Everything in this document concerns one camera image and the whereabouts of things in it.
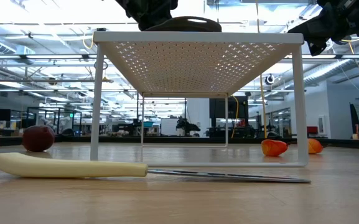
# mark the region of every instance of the wooden table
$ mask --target wooden table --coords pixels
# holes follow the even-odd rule
[[[59,143],[38,156],[89,160],[89,150],[89,144]],[[133,161],[138,150],[138,144],[101,143],[99,157]],[[292,150],[283,157],[291,157]],[[0,148],[0,152],[12,151],[24,152],[22,146]],[[234,144],[211,159],[224,161],[232,155],[231,159],[253,160],[260,157],[259,151],[258,145]],[[147,156],[188,159],[199,152],[156,149]],[[300,168],[186,169],[298,175],[312,183],[244,183],[153,174],[23,179],[0,172],[0,223],[359,223],[359,149],[328,147],[321,155],[311,155],[309,165]]]

